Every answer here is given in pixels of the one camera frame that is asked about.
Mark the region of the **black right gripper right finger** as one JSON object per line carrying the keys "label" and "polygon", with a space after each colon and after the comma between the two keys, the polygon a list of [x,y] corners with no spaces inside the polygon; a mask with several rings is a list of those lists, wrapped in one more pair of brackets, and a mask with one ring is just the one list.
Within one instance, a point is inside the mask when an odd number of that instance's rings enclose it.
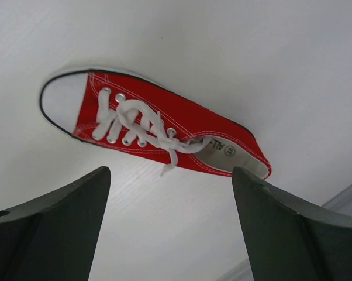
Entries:
{"label": "black right gripper right finger", "polygon": [[352,280],[352,217],[240,167],[232,185],[254,280]]}

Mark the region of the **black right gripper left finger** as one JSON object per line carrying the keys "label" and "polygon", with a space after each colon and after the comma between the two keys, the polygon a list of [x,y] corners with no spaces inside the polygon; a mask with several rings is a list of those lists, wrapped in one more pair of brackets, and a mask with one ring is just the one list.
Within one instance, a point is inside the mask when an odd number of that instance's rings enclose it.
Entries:
{"label": "black right gripper left finger", "polygon": [[88,280],[111,185],[101,166],[0,211],[0,280]]}

